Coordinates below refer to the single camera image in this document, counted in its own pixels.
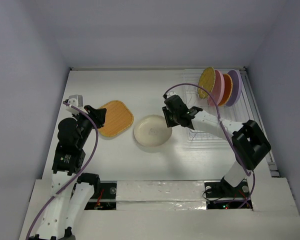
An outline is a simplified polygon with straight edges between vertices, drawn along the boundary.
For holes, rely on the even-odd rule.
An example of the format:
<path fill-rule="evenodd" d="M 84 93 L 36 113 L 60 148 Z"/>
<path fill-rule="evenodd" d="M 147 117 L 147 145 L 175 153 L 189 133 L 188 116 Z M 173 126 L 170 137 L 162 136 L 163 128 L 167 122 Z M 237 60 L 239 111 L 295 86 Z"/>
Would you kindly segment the square woven bamboo plate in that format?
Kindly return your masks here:
<path fill-rule="evenodd" d="M 104 126 L 98 130 L 104 137 L 116 137 L 127 130 L 134 122 L 133 114 L 120 100 L 112 100 L 99 109 L 106 109 Z"/>

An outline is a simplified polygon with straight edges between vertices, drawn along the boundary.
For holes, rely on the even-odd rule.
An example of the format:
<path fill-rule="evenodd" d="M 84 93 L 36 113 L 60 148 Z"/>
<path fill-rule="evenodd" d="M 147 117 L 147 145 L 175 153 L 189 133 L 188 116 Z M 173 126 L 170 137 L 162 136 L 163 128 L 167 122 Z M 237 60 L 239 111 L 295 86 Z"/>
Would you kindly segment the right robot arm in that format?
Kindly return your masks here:
<path fill-rule="evenodd" d="M 243 180 L 270 152 L 271 145 L 254 120 L 237 122 L 212 115 L 200 107 L 188 108 L 179 95 L 164 95 L 162 108 L 167 127 L 181 126 L 205 132 L 229 143 L 235 162 L 219 182 L 209 182 L 209 198 L 232 198 Z"/>

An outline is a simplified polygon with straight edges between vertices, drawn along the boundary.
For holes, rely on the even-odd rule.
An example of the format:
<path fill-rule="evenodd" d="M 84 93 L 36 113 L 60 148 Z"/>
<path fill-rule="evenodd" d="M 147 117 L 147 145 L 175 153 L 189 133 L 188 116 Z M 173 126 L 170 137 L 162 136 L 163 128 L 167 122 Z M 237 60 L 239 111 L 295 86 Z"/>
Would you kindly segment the cream round plate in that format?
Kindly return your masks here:
<path fill-rule="evenodd" d="M 163 116 L 147 115 L 138 121 L 133 129 L 135 140 L 143 147 L 158 147 L 172 136 L 172 128 L 167 127 Z"/>

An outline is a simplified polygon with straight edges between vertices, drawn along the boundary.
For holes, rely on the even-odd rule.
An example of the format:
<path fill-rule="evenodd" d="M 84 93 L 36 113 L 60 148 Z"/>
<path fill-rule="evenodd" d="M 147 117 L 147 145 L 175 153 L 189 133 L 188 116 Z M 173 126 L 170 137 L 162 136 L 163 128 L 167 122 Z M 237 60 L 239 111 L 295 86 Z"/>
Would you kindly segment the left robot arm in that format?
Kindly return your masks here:
<path fill-rule="evenodd" d="M 30 225 L 27 240 L 74 240 L 74 227 L 89 199 L 101 192 L 99 175 L 83 172 L 92 160 L 85 160 L 84 145 L 92 130 L 104 126 L 107 110 L 90 105 L 78 108 L 67 102 L 64 105 L 72 111 L 72 117 L 58 124 L 50 197 Z"/>

